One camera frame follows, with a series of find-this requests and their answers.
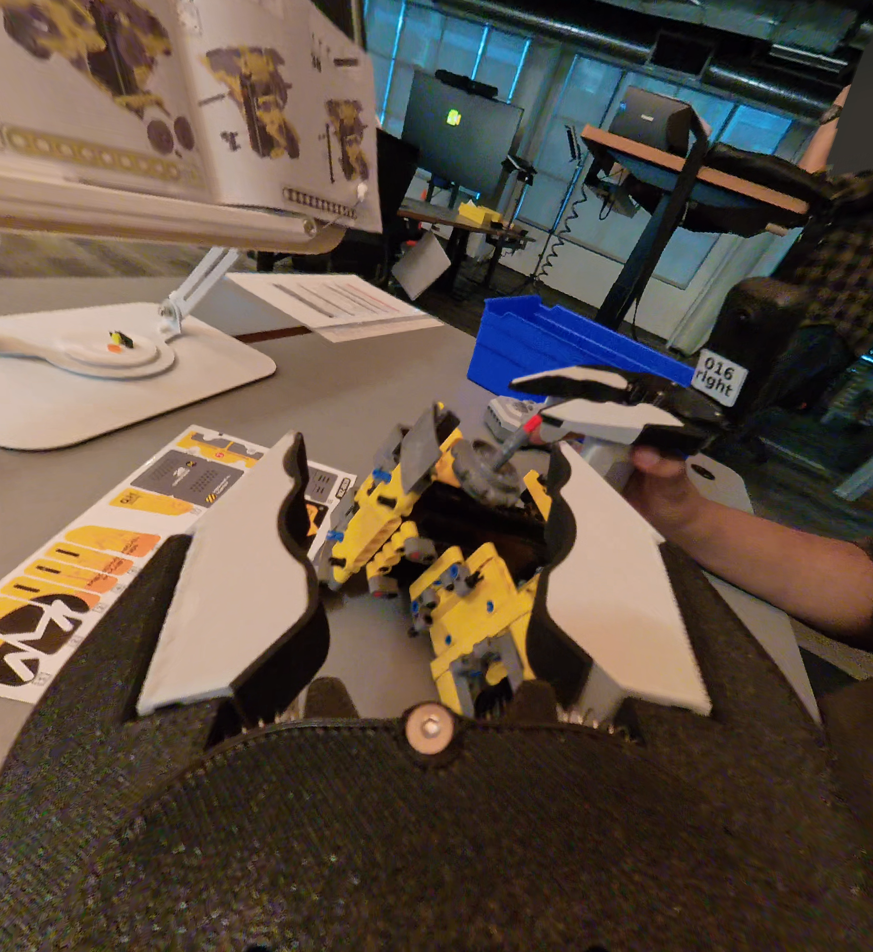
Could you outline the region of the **yellow and grey sticker sheet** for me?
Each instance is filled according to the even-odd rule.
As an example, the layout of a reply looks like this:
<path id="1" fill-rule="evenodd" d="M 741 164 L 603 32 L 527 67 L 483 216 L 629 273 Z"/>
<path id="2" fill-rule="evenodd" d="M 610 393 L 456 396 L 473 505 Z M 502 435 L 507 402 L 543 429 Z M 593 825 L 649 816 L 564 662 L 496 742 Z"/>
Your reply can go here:
<path id="1" fill-rule="evenodd" d="M 170 541 L 184 542 L 186 556 L 198 520 L 270 449 L 189 427 L 6 575 L 0 581 L 0 697 L 36 704 L 97 628 L 105 633 L 115 624 L 117 633 L 106 640 L 117 647 L 132 630 L 128 617 L 141 620 L 147 613 L 132 606 L 133 583 L 157 567 L 161 549 L 171 553 Z M 306 455 L 306 547 L 318 580 L 321 533 L 354 476 Z M 172 570 L 171 601 L 181 569 Z M 157 641 L 170 604 L 157 609 Z"/>

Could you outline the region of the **yellow toy brick vehicle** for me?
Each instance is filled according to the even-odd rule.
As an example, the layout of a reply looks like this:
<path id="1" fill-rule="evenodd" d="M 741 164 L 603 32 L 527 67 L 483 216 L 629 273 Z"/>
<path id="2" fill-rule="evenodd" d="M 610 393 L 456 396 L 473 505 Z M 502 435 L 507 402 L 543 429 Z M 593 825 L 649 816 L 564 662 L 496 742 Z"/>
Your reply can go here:
<path id="1" fill-rule="evenodd" d="M 549 497 L 531 471 L 528 479 L 519 474 L 519 505 L 478 503 L 452 469 L 451 448 L 461 439 L 479 438 L 466 437 L 440 402 L 412 425 L 397 425 L 322 531 L 315 561 L 327 589 L 361 578 L 368 595 L 398 605 L 445 707 L 496 720 L 535 678 L 527 627 L 548 560 Z"/>

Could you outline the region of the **standing desk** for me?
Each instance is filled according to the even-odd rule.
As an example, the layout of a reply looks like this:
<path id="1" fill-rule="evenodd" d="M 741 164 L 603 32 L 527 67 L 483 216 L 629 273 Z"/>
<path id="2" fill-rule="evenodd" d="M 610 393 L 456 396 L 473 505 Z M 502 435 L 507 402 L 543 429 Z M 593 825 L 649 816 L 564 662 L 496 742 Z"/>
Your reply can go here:
<path id="1" fill-rule="evenodd" d="M 810 205 L 800 198 L 708 168 L 709 141 L 695 113 L 690 114 L 690 130 L 691 149 L 686 157 L 680 157 L 593 125 L 584 127 L 582 139 L 594 157 L 616 159 L 626 169 L 642 163 L 649 171 L 668 176 L 658 186 L 663 194 L 657 208 L 598 308 L 597 321 L 611 330 L 619 330 L 631 308 L 640 301 L 695 191 L 702 191 L 706 205 L 724 198 L 729 209 L 750 206 L 766 214 L 771 225 L 778 225 L 782 217 L 800 218 L 810 210 Z"/>

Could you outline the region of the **dark wall monitor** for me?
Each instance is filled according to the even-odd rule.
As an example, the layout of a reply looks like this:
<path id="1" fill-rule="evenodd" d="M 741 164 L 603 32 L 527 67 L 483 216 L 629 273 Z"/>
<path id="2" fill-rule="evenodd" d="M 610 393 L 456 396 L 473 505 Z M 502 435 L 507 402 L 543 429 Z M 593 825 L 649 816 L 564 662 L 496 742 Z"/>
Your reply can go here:
<path id="1" fill-rule="evenodd" d="M 419 169 L 486 197 L 497 187 L 523 114 L 466 77 L 416 70 L 400 138 L 418 150 Z"/>

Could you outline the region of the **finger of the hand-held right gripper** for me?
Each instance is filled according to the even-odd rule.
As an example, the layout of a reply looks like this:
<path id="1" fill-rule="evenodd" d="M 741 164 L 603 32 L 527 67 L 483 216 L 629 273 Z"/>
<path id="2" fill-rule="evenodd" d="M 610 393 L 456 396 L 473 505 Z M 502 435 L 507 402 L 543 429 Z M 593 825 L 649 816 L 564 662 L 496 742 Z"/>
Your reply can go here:
<path id="1" fill-rule="evenodd" d="M 547 404 L 582 399 L 594 403 L 633 404 L 628 376 L 603 365 L 573 365 L 514 378 L 510 390 Z"/>
<path id="2" fill-rule="evenodd" d="M 631 446 L 647 431 L 686 434 L 671 412 L 650 403 L 635 405 L 573 398 L 542 406 L 536 413 L 540 432 L 577 433 L 603 442 Z"/>

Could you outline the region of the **laminated paper sheet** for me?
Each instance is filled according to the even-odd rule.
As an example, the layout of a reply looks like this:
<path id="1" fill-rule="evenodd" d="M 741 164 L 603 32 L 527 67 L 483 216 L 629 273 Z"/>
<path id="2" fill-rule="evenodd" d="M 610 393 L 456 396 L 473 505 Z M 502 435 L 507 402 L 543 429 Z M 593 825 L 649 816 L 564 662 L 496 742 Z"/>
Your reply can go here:
<path id="1" fill-rule="evenodd" d="M 441 321 L 352 274 L 230 273 L 242 292 L 341 344 L 440 327 Z"/>

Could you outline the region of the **black office chair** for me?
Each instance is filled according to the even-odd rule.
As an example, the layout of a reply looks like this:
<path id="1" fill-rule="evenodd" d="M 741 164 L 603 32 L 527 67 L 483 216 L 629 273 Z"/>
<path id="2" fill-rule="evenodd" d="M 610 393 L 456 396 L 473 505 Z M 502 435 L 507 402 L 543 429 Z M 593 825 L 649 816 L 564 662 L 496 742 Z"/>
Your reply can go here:
<path id="1" fill-rule="evenodd" d="M 811 302 L 806 289 L 768 277 L 744 279 L 728 292 L 696 369 L 718 358 L 725 370 L 747 373 L 711 452 L 752 441 L 773 410 L 810 405 L 854 363 L 835 327 L 807 324 Z"/>

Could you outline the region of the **grey toy motor block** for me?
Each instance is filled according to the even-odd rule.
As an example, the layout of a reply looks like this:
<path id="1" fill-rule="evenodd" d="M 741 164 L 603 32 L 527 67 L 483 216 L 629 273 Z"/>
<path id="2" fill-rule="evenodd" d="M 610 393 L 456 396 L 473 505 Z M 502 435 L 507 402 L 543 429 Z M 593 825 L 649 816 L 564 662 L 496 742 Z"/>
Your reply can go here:
<path id="1" fill-rule="evenodd" d="M 496 396 L 488 402 L 483 422 L 493 439 L 502 444 L 543 405 L 544 402 Z"/>

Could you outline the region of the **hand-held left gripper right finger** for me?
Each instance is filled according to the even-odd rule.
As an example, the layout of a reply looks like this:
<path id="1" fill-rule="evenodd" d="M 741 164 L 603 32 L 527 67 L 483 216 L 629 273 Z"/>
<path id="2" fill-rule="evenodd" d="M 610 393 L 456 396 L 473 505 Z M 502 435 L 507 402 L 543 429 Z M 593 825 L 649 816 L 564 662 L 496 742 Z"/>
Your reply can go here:
<path id="1" fill-rule="evenodd" d="M 558 706 L 612 718 L 629 700 L 709 716 L 655 530 L 570 446 L 550 458 L 548 561 L 527 627 L 527 661 Z"/>

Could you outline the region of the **person's right hand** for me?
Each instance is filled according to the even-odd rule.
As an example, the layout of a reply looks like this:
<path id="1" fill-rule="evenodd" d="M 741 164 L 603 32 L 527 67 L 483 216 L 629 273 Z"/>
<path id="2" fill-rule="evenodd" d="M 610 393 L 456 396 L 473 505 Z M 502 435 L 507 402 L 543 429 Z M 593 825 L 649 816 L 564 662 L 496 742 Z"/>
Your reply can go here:
<path id="1" fill-rule="evenodd" d="M 635 446 L 629 462 L 632 472 L 621 495 L 633 509 L 665 537 L 692 528 L 706 501 L 689 480 L 685 459 Z"/>

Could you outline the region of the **dark laptop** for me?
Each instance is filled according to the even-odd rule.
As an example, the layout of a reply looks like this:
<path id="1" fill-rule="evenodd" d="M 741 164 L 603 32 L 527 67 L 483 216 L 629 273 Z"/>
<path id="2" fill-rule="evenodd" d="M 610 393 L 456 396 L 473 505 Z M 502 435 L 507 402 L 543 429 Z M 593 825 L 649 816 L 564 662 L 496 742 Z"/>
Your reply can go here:
<path id="1" fill-rule="evenodd" d="M 711 129 L 690 103 L 637 86 L 624 91 L 608 131 L 680 157 L 697 142 L 711 143 Z"/>

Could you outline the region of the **hanging white paper sheet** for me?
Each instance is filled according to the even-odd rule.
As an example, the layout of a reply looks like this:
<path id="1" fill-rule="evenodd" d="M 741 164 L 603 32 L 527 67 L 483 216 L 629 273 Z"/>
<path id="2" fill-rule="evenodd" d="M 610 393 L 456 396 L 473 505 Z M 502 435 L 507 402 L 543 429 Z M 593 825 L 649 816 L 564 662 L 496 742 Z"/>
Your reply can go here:
<path id="1" fill-rule="evenodd" d="M 416 301 L 451 268 L 451 264 L 438 236 L 424 231 L 395 262 L 391 275 L 408 299 Z"/>

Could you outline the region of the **grey axle with red tip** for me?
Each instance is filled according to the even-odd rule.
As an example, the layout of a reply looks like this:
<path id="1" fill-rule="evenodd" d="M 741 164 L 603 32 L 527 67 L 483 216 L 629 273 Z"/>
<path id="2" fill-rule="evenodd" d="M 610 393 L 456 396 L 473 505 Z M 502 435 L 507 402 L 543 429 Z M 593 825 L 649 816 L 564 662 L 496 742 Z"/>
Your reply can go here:
<path id="1" fill-rule="evenodd" d="M 542 418 L 539 413 L 535 413 L 523 421 L 499 448 L 496 456 L 492 458 L 491 471 L 494 473 L 501 472 L 517 451 L 530 445 L 541 424 Z"/>

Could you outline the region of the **grey toothed toy wheel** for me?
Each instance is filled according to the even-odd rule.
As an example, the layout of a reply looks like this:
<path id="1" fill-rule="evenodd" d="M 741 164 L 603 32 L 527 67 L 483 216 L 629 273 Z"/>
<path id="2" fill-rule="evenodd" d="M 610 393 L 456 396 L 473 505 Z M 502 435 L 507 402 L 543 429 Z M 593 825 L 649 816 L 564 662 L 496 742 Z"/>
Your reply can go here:
<path id="1" fill-rule="evenodd" d="M 461 439 L 451 448 L 454 476 L 462 490 L 490 507 L 515 507 L 523 492 L 521 477 L 511 462 L 494 468 L 499 448 L 484 440 Z"/>

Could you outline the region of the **toy instruction booklet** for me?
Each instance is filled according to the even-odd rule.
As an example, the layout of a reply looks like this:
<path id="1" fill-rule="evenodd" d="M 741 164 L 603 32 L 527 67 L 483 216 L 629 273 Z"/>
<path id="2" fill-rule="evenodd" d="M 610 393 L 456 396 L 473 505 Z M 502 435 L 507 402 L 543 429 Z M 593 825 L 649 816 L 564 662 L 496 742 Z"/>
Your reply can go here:
<path id="1" fill-rule="evenodd" d="M 0 172 L 380 232 L 373 67 L 313 2 L 0 1 Z"/>

